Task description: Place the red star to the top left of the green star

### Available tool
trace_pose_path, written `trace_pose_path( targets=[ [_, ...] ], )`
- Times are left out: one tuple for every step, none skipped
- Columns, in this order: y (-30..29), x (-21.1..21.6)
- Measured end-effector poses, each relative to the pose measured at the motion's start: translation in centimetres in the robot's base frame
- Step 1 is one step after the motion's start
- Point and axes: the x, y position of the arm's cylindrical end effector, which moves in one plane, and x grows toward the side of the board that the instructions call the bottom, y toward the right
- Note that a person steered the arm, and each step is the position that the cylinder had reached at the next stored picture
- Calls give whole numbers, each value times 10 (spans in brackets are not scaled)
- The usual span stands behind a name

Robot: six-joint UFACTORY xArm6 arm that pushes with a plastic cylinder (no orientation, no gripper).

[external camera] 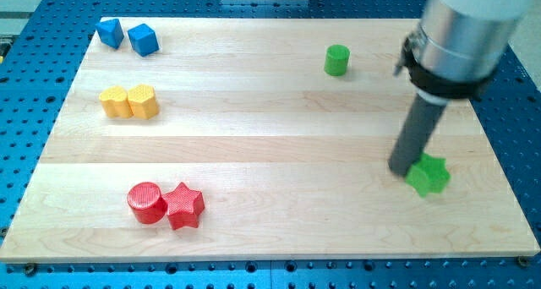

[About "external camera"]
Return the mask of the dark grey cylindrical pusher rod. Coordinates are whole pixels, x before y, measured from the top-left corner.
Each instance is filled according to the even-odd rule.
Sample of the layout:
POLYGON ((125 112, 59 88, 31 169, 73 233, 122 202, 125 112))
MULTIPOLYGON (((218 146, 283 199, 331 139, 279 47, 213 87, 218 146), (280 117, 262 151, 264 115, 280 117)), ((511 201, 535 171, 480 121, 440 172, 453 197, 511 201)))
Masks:
POLYGON ((388 160, 395 175, 405 177, 420 160, 446 107, 447 100, 416 94, 388 160))

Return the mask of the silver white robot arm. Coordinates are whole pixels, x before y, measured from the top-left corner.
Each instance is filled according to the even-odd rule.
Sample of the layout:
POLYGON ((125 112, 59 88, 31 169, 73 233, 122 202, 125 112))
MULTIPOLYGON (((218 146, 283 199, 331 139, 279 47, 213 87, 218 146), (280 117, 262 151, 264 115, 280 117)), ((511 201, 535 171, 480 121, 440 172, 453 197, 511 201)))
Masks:
POLYGON ((395 71, 407 69, 416 96, 388 160, 404 177, 420 160, 451 100, 481 95, 533 0, 427 0, 402 44, 395 71))

